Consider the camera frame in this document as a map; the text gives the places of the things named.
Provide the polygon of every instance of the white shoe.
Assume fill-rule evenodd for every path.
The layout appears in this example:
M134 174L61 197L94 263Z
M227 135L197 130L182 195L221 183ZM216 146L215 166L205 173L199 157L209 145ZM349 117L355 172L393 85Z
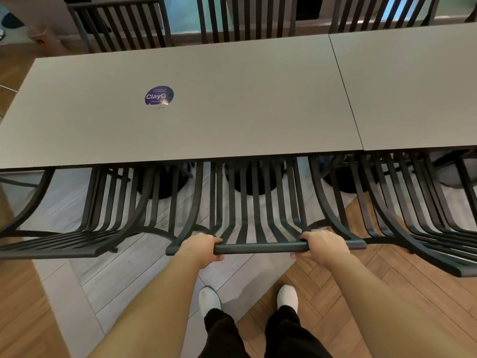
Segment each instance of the white shoe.
M220 298L214 289L205 286L199 291L199 308L202 318L205 318L209 310L213 308L222 310Z
M291 285L283 285L277 295L277 307L288 305L298 313L298 295L295 288Z

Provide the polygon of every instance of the table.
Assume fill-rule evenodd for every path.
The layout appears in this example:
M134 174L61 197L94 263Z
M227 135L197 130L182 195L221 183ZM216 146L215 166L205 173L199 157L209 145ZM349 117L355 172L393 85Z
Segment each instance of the table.
M0 128L0 169L361 149L327 35L36 59Z
M477 144L477 25L330 35L365 150Z

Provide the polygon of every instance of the person's left hand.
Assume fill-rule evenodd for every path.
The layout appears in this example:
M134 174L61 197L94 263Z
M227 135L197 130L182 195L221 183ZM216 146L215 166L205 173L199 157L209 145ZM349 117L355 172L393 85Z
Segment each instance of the person's left hand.
M194 259L199 269L205 269L210 263L224 259L224 255L214 255L214 245L220 242L220 237L198 233L185 239L176 255Z

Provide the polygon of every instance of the sticker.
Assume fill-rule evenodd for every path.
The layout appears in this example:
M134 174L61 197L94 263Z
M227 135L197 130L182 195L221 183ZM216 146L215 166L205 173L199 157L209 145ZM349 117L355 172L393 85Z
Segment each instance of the sticker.
M171 88L165 85L160 85L147 92L145 101L146 105L157 105L158 107L165 107L172 102L174 92Z

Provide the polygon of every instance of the black pants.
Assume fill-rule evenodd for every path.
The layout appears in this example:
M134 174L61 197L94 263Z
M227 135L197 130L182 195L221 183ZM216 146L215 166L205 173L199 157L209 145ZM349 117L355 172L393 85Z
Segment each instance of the black pants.
M219 309L204 318L207 343L200 358L249 358L232 317ZM295 310L282 306L269 318L265 328L265 358L332 358L313 334L302 328Z

